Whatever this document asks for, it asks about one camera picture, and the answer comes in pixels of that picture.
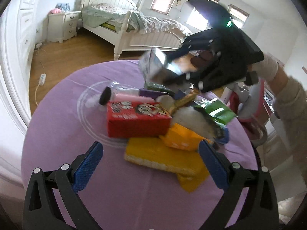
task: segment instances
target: yellow package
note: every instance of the yellow package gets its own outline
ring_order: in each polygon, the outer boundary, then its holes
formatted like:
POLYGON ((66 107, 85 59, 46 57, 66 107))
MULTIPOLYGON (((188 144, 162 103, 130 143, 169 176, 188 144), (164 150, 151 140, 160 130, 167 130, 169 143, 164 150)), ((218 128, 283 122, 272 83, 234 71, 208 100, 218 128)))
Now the yellow package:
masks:
POLYGON ((197 152, 169 148, 160 138, 130 138, 125 160, 185 176, 196 176, 205 167, 197 152))
POLYGON ((183 127, 180 124, 175 123, 167 132, 165 136, 160 136, 163 143, 172 148, 196 151, 198 149, 199 142, 205 138, 197 135, 194 131, 183 127))
POLYGON ((187 192, 191 193, 197 189, 201 183, 209 176, 209 171, 206 166, 196 176, 184 176, 177 174, 177 179, 180 186, 187 192))

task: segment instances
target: black bottle cap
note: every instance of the black bottle cap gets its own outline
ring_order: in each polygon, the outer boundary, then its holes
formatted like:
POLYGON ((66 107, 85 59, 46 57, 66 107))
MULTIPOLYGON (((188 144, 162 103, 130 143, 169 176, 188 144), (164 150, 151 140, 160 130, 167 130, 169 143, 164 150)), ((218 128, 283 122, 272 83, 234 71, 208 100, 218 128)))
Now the black bottle cap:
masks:
POLYGON ((111 94, 112 94, 111 88, 109 88, 107 86, 105 88, 105 90, 101 94, 101 97, 99 99, 99 103, 101 105, 106 105, 109 102, 110 98, 111 98, 111 94))

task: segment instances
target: pillow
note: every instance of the pillow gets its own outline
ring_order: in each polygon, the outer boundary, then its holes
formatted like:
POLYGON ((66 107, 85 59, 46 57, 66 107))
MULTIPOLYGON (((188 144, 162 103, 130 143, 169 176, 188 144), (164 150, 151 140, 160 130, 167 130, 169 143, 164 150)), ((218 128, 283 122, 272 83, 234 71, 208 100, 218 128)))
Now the pillow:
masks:
POLYGON ((99 9, 112 14, 125 15, 128 12, 128 9, 123 9, 115 5, 111 5, 108 3, 99 3, 97 5, 92 6, 95 9, 99 9))

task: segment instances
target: white bed frame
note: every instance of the white bed frame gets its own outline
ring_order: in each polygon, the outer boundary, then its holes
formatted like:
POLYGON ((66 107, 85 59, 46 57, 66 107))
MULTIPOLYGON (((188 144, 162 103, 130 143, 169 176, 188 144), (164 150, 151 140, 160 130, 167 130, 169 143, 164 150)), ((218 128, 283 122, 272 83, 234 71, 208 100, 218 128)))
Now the white bed frame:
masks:
MULTIPOLYGON (((124 9, 139 10, 142 0, 139 0, 138 5, 136 5, 134 1, 135 0, 82 0, 80 10, 99 3, 108 3, 124 9)), ((119 55, 123 51, 143 51, 149 50, 151 47, 158 47, 163 51, 175 51, 179 48, 182 39, 185 37, 183 34, 176 35, 167 32, 146 34, 140 34, 138 30, 127 32, 130 17, 131 12, 128 12, 125 16, 122 28, 118 33, 101 26, 92 28, 83 24, 83 27, 115 46, 114 60, 118 60, 119 55)))

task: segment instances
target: screw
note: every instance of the screw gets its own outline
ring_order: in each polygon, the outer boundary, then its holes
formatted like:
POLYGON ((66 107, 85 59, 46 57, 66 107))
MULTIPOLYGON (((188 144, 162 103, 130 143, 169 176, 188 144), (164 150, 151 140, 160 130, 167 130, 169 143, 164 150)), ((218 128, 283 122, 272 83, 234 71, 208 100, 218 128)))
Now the screw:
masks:
POLYGON ((232 167, 234 169, 239 169, 241 167, 241 165, 239 163, 234 162, 234 163, 232 163, 232 167))
POLYGON ((68 170, 69 169, 69 164, 63 164, 61 169, 62 170, 68 170))
POLYGON ((204 83, 202 81, 198 82, 198 89, 201 91, 202 89, 204 89, 204 83))
POLYGON ((34 174, 37 174, 38 172, 40 172, 40 168, 35 168, 35 169, 33 170, 33 173, 34 173, 34 174))
POLYGON ((262 170, 263 172, 265 172, 265 173, 269 171, 268 168, 265 167, 265 166, 263 166, 263 167, 261 168, 261 170, 262 170))

